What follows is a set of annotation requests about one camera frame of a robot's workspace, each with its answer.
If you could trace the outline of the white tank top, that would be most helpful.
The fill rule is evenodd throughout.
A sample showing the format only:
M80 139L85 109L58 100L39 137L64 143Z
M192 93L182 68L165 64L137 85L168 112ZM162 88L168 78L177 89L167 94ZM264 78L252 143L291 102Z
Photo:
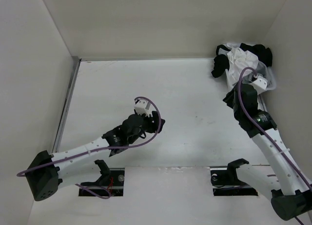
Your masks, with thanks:
M227 85L231 90L238 82L242 70L246 67L256 69L259 63L258 56L250 51L244 51L240 47L233 47L227 44L230 51L225 54L229 61L229 69L225 70Z

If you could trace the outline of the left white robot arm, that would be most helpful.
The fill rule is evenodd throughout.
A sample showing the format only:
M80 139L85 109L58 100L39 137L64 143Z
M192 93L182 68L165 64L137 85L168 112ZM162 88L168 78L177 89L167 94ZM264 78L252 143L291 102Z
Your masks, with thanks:
M164 124L165 120L156 111L149 116L135 113L88 144L54 154L46 150L38 153L24 172L34 200L43 201L72 184L81 189L93 185L103 187L111 175L103 153L108 150L112 157L137 148L140 145L135 141L145 139L148 133L154 139Z

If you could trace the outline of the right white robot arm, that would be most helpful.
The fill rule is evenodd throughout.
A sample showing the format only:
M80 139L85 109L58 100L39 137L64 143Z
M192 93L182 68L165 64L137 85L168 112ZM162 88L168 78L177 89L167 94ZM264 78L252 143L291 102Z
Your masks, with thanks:
M228 163L226 178L232 184L244 182L256 189L271 202L279 218L288 221L311 211L312 182L284 145L271 115L258 109L257 97L252 85L237 84L223 101L233 109L239 126L261 150L277 179L256 170L245 159Z

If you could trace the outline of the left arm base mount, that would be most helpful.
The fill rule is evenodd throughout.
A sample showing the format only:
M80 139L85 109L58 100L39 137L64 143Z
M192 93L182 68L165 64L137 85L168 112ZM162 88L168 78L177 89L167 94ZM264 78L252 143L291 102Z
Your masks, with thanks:
M125 168L109 168L104 160L96 160L92 163L87 173L92 173L92 179L80 183L99 196L108 198L122 197L124 193Z

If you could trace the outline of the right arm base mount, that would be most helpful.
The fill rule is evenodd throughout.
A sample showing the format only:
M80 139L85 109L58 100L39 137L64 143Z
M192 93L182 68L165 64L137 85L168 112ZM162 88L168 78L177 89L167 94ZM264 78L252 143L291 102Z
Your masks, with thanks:
M236 170L249 162L238 159L227 166L211 167L211 184L214 196L258 196L258 192L247 183L238 179Z

